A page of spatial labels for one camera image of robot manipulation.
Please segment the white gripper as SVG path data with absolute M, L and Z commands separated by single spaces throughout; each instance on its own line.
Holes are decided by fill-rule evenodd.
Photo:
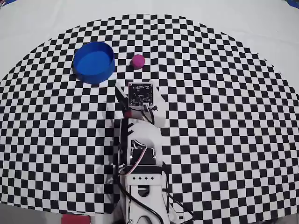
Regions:
M 166 102 L 158 90 L 129 90 L 128 96 L 116 86 L 116 98 L 130 124 L 141 123 L 143 127 L 164 127 Z

